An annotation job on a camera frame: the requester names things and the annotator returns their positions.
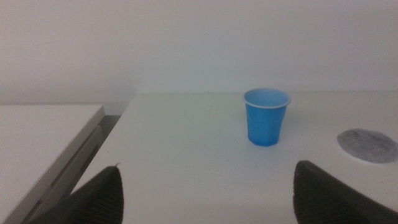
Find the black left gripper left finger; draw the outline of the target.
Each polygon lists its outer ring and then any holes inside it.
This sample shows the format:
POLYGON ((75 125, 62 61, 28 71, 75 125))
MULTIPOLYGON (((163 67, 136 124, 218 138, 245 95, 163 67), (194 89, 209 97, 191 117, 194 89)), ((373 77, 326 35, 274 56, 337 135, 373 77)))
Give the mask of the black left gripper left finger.
POLYGON ((31 224, 121 224, 124 194, 121 173, 108 166, 31 224))

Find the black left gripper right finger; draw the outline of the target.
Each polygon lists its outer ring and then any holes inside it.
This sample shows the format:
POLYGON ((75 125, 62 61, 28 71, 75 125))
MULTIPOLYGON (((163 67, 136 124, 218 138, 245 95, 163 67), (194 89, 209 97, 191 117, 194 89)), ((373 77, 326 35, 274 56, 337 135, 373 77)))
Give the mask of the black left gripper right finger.
POLYGON ((293 207, 300 224, 397 224, 397 212, 310 161, 299 161, 295 166, 293 207))

